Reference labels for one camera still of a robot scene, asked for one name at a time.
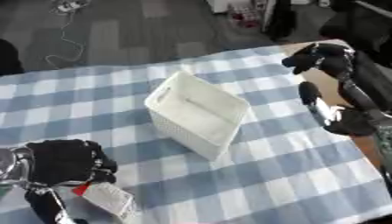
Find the blue checkered tablecloth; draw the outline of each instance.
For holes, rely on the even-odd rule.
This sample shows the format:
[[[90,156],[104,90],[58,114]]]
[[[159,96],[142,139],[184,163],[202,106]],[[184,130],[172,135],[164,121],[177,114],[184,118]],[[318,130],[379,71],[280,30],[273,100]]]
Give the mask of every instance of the blue checkered tablecloth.
[[[120,165],[118,185],[142,212],[131,223],[358,223],[392,214],[377,170],[353,142],[325,132],[298,99],[303,78],[277,47],[147,66],[95,66],[0,79],[0,146],[87,139]],[[229,152],[209,162],[157,133],[144,106],[184,69],[252,106]],[[74,217],[113,223],[60,189]],[[40,223],[13,189],[0,223]]]

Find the gray carpet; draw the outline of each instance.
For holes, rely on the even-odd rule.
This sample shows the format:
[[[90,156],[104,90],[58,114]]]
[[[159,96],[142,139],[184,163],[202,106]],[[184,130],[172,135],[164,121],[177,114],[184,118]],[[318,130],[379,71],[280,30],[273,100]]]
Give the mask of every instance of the gray carpet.
[[[15,44],[28,71],[53,69],[46,55],[72,58],[78,52],[60,41],[67,17],[50,9],[46,0],[0,0],[0,37]],[[286,41],[320,39],[317,29],[331,11],[315,5],[296,10],[300,26]],[[66,36],[85,52],[73,63],[53,59],[59,67],[138,65],[275,44],[257,32],[234,29],[205,0],[92,0],[74,15]]]

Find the robotic hand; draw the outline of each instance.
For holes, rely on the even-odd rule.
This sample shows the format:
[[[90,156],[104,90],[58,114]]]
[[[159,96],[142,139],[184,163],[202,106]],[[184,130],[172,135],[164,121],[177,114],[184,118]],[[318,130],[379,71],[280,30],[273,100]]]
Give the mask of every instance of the robotic hand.
[[[315,67],[337,79],[353,71],[354,51],[343,45],[312,44],[295,52],[282,61],[286,67],[294,67],[294,74],[301,74]]]
[[[55,186],[116,182],[117,164],[95,142],[55,140],[0,149],[0,184],[18,185],[45,224],[86,223],[70,219]]]
[[[282,64],[294,67],[294,74],[301,74],[311,68],[317,68],[339,81],[339,94],[354,107],[329,107],[323,100],[317,87],[310,82],[299,85],[299,94],[304,105],[310,111],[322,116],[324,129],[334,134],[350,136],[368,136],[375,128],[359,109],[361,106],[351,97],[347,97],[345,85],[352,84],[355,76],[355,59],[357,53],[343,45],[312,44],[284,59]]]

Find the white plastic basket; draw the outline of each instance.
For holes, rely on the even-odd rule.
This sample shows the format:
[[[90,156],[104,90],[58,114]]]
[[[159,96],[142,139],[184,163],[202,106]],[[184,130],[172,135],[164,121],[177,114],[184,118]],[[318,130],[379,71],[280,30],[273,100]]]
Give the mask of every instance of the white plastic basket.
[[[145,100],[158,130],[215,160],[228,149],[249,104],[189,73],[178,72]]]

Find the cable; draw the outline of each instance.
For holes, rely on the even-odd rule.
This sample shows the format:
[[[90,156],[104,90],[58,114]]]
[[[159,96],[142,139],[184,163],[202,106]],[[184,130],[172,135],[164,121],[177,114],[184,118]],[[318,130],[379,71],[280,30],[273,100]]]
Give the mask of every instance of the cable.
[[[86,7],[87,5],[88,5],[88,3],[84,4],[84,5],[81,6],[80,8]],[[64,25],[60,28],[60,30],[61,30],[61,38],[60,38],[60,40],[61,40],[61,41],[64,41],[64,42],[67,42],[67,43],[70,43],[70,44],[76,46],[76,47],[79,49],[79,52],[78,52],[78,53],[76,54],[76,56],[73,57],[73,58],[66,58],[66,57],[64,57],[64,56],[57,55],[57,54],[51,54],[51,55],[45,56],[46,62],[47,62],[49,65],[51,65],[52,67],[54,67],[55,69],[60,69],[60,67],[58,67],[55,63],[53,63],[53,62],[51,61],[51,58],[58,58],[58,59],[61,59],[61,60],[64,60],[64,61],[68,61],[68,62],[76,62],[76,61],[78,61],[78,60],[81,59],[81,56],[83,55],[83,53],[84,53],[84,51],[85,51],[85,47],[84,47],[83,44],[77,43],[77,42],[75,42],[75,41],[73,41],[73,40],[71,40],[71,39],[66,38],[66,28],[67,28],[69,25],[71,25],[72,22],[74,21],[74,15],[75,15],[75,13],[76,13],[77,10],[72,10],[72,11],[67,12],[67,13],[60,13],[60,12],[58,12],[56,9],[50,10],[50,12],[55,11],[56,14],[57,14],[58,16],[69,16],[69,19],[68,19],[68,21],[66,22],[66,24],[64,24]]]

